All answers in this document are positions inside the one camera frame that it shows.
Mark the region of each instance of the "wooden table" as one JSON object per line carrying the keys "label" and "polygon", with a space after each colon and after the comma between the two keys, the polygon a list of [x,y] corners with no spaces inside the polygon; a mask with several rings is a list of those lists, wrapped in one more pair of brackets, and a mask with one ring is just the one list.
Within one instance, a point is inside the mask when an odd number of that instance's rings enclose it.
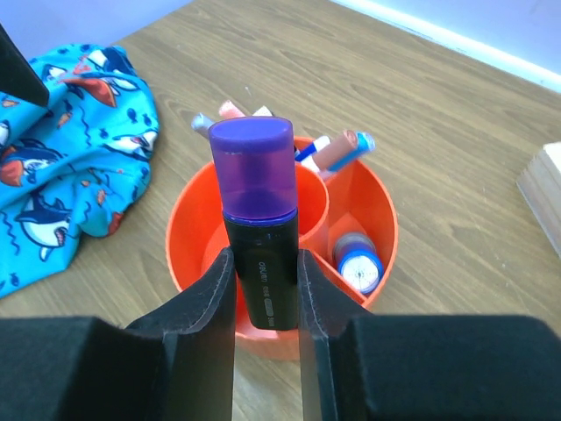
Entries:
{"label": "wooden table", "polygon": [[[94,314],[124,325],[176,294],[164,237],[175,198],[207,161],[189,123],[231,98],[266,104],[300,135],[366,130],[366,161],[400,221],[374,311],[523,313],[561,332],[561,262],[515,178],[561,139],[561,97],[324,0],[197,0],[124,39],[162,130],[153,182],[109,239],[0,301],[0,316]],[[292,362],[238,352],[235,420],[302,418]]]}

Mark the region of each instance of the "pink marker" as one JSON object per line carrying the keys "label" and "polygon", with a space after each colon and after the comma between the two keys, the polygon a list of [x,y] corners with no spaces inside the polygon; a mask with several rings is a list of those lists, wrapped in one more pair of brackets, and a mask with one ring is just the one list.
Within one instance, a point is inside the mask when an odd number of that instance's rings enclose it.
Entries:
{"label": "pink marker", "polygon": [[245,114],[230,100],[220,105],[218,114],[224,119],[245,117]]}

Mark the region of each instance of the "shark print fabric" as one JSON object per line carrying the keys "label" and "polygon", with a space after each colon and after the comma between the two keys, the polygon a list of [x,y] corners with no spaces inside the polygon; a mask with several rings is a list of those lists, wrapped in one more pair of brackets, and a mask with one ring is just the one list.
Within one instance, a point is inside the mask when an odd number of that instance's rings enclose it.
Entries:
{"label": "shark print fabric", "polygon": [[114,233],[150,182],[152,93],[120,46],[31,59],[46,108],[0,93],[0,297],[65,270],[82,234]]}

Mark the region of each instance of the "baseboard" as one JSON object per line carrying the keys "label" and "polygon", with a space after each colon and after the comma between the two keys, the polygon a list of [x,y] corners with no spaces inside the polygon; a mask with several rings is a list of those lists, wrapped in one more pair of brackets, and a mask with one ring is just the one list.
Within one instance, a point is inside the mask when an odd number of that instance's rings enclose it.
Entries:
{"label": "baseboard", "polygon": [[405,13],[381,6],[371,0],[331,1],[387,24],[399,27],[404,31],[412,32],[415,35],[446,46],[451,50],[467,55],[477,61],[482,61],[494,68],[541,85],[546,89],[561,93],[561,75],[551,72],[546,68],[540,68],[535,64],[506,54],[501,50],[463,37],[455,32],[448,31]]}

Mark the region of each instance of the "round desk organizer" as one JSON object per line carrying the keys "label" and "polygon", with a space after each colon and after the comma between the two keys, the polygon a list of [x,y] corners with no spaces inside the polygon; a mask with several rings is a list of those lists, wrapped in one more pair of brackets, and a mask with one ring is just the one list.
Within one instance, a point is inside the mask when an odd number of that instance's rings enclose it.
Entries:
{"label": "round desk organizer", "polygon": [[[312,140],[295,137],[295,144],[303,149]],[[327,182],[296,165],[296,180],[300,248],[311,250],[325,276],[368,309],[384,288],[397,253],[397,216],[386,188],[360,161],[349,164]],[[373,241],[385,269],[380,284],[368,296],[347,284],[332,266],[335,242],[350,231],[363,232]],[[181,192],[167,227],[167,264],[178,290],[201,278],[226,246],[217,173],[210,162]],[[264,358],[298,360],[298,330],[277,332],[253,327],[239,283],[236,317],[238,346]]]}

